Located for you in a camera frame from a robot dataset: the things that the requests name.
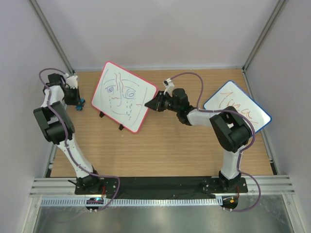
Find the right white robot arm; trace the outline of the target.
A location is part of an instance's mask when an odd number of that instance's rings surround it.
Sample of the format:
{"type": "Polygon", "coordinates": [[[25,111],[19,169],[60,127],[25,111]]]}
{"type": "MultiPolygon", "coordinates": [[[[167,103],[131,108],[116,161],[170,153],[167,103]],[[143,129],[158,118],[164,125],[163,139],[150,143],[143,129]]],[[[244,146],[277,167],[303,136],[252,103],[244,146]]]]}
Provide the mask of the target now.
{"type": "Polygon", "coordinates": [[[145,106],[163,112],[170,110],[176,113],[178,120],[188,126],[212,127],[219,144],[224,149],[224,159],[219,171],[219,187],[224,192],[236,188],[241,178],[241,157],[252,130],[234,107],[229,106],[220,112],[207,112],[190,105],[185,90],[177,88],[172,95],[159,91],[145,106]]]}

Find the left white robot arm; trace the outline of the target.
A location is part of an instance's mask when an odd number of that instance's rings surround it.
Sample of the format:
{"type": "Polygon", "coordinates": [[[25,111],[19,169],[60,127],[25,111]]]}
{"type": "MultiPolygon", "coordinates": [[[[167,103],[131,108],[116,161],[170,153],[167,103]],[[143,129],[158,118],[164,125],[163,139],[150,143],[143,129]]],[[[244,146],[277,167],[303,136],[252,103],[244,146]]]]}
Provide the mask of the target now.
{"type": "Polygon", "coordinates": [[[78,111],[85,100],[80,97],[78,76],[53,73],[44,83],[42,105],[33,111],[37,123],[48,142],[56,145],[67,157],[76,173],[75,194],[98,194],[103,182],[98,172],[84,157],[75,139],[75,128],[64,105],[75,106],[78,111]]]}

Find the red framed whiteboard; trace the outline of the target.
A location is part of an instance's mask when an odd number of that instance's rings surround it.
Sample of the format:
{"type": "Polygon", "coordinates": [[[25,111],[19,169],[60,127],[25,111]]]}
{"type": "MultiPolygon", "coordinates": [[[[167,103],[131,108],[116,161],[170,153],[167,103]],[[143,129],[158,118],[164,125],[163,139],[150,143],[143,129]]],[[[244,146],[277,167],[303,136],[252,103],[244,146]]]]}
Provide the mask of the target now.
{"type": "Polygon", "coordinates": [[[91,104],[124,128],[137,133],[148,112],[145,103],[157,92],[153,83],[113,62],[106,62],[91,104]]]}

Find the blue whiteboard eraser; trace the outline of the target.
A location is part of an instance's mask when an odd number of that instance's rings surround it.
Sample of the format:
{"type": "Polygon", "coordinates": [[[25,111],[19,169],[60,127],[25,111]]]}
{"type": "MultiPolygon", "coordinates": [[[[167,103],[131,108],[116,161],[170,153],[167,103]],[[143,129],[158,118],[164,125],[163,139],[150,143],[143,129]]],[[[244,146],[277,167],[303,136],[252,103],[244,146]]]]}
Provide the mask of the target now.
{"type": "Polygon", "coordinates": [[[86,103],[85,99],[81,98],[80,102],[75,106],[76,110],[77,111],[83,110],[85,103],[86,103]]]}

